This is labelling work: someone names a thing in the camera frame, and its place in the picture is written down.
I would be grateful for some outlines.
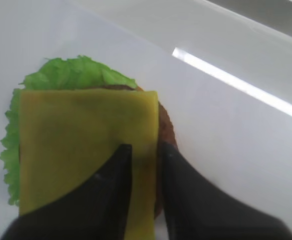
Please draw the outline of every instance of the lettuce leaf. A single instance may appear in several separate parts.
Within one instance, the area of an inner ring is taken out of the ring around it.
[[[38,72],[27,75],[21,85],[28,90],[74,90],[103,85],[127,85],[136,88],[134,79],[128,78],[108,66],[95,62],[87,56],[62,60],[50,59]],[[19,204],[19,130],[18,109],[21,89],[14,89],[9,110],[5,113],[9,123],[6,136],[1,140],[6,148],[0,154],[7,174],[4,182],[8,184],[10,205]]]

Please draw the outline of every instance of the white table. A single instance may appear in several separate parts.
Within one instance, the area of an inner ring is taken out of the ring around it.
[[[292,230],[292,117],[67,1],[0,0],[0,139],[12,89],[23,77],[44,58],[78,54],[156,90],[191,164]],[[17,216],[7,204],[2,166],[0,161],[0,235]]]
[[[175,47],[186,50],[292,104],[292,37],[288,35],[209,0],[72,1],[170,54]],[[222,1],[228,2],[223,3],[226,6],[249,0],[213,0]],[[288,0],[277,1],[291,11]],[[261,12],[271,12],[269,2]],[[292,27],[292,16],[281,25],[283,29]]]

